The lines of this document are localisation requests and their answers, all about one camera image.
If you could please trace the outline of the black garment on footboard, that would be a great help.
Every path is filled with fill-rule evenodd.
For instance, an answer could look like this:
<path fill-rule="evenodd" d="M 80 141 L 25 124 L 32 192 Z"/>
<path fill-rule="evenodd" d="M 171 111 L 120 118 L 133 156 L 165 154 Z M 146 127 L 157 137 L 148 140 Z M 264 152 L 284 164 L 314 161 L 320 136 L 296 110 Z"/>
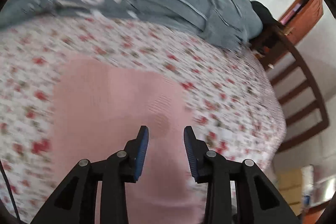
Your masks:
<path fill-rule="evenodd" d="M 266 30 L 270 26 L 281 27 L 281 24 L 272 16 L 267 7 L 258 1 L 251 1 L 252 9 L 262 22 L 262 30 Z"/>

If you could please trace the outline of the orange wooden door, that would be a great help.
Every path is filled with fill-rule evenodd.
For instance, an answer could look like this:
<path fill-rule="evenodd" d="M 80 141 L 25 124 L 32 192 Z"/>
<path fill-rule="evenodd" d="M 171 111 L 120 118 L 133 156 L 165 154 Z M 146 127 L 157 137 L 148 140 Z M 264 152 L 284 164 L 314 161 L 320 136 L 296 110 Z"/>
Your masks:
<path fill-rule="evenodd" d="M 298 44 L 323 16 L 323 0 L 295 0 L 279 18 L 284 34 Z"/>

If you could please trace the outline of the floral bed sheet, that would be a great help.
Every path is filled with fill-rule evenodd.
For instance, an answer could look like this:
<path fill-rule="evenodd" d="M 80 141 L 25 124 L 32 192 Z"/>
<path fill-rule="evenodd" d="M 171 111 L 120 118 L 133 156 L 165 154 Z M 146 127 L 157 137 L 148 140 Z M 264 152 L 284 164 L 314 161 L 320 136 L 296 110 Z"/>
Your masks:
<path fill-rule="evenodd" d="M 62 66 L 84 55 L 159 73 L 181 85 L 197 138 L 233 161 L 268 168 L 286 134 L 284 114 L 248 48 L 220 50 L 148 22 L 44 16 L 1 31 L 1 200 L 30 222 L 56 188 L 51 126 Z"/>

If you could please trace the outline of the pink knitted sweater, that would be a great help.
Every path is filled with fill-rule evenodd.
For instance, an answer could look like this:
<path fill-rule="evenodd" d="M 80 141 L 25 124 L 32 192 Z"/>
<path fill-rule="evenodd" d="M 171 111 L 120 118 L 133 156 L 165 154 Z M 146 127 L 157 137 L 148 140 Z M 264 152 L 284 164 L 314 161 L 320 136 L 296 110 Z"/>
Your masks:
<path fill-rule="evenodd" d="M 126 185 L 130 223 L 199 223 L 203 204 L 192 190 L 183 130 L 192 124 L 184 91 L 155 72 L 115 68 L 84 55 L 62 66 L 51 126 L 56 182 L 81 159 L 104 160 L 134 139 L 149 144 L 141 177 Z"/>

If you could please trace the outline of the yellow cardboard box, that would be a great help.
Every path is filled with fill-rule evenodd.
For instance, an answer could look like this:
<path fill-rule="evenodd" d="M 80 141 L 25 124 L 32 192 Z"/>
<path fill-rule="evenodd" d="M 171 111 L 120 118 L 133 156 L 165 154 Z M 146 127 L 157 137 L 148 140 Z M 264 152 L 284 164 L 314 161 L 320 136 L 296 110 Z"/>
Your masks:
<path fill-rule="evenodd" d="M 277 188 L 295 215 L 302 210 L 303 176 L 301 169 L 276 173 Z"/>

